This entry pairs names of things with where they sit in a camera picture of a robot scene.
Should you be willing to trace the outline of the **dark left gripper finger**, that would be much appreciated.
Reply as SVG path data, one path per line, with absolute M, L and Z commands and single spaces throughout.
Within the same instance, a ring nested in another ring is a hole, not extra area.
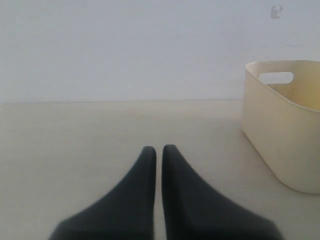
M 124 178 L 97 202 L 61 221 L 51 240 L 152 240 L 157 156 L 145 146 Z

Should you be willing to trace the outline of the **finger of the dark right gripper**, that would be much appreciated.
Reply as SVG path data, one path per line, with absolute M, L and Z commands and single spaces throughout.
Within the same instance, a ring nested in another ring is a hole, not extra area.
M 277 226 L 223 196 L 179 149 L 162 152 L 162 204 L 168 240 L 282 240 Z

